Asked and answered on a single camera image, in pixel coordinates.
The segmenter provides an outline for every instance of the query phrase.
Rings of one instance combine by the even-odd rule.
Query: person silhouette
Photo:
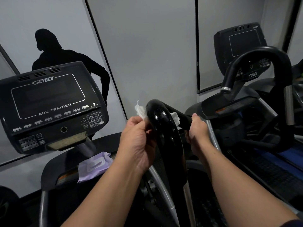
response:
[[[96,74],[100,77],[102,84],[102,96],[107,106],[110,78],[104,67],[84,54],[76,53],[73,50],[62,49],[55,34],[47,29],[37,30],[35,32],[35,38],[37,48],[39,51],[43,50],[43,53],[41,53],[40,57],[33,63],[32,70],[75,61],[82,61],[90,73]]]

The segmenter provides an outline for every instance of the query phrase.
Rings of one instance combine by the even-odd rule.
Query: purple wipe package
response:
[[[103,174],[112,164],[113,160],[109,157],[111,154],[101,152],[78,165],[79,180],[78,183],[84,182],[100,174]]]

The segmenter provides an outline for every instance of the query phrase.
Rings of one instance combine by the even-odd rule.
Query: hand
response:
[[[185,131],[186,141],[191,144],[191,150],[197,157],[201,157],[203,144],[209,144],[208,127],[200,117],[194,113],[192,123],[188,131]]]
[[[157,145],[149,126],[149,122],[140,116],[131,117],[121,134],[117,152],[117,157],[131,161],[142,175],[152,165]]]

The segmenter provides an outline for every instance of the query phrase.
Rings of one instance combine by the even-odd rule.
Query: left hand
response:
[[[143,175],[154,161],[156,140],[149,122],[140,116],[131,117],[124,128],[116,158],[131,161]]]

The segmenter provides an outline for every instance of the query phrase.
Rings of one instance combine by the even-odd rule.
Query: cybex logo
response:
[[[253,77],[253,76],[256,76],[256,75],[258,75],[258,72],[254,72],[254,73],[252,73],[252,74],[249,74],[249,75],[248,75],[248,78]]]
[[[48,82],[48,81],[51,81],[51,80],[54,80],[54,77],[48,77],[48,78],[44,78],[44,79],[41,79],[41,80],[36,80],[34,82],[32,82],[33,85],[36,85],[36,84],[41,84],[41,83],[44,83],[44,82]]]

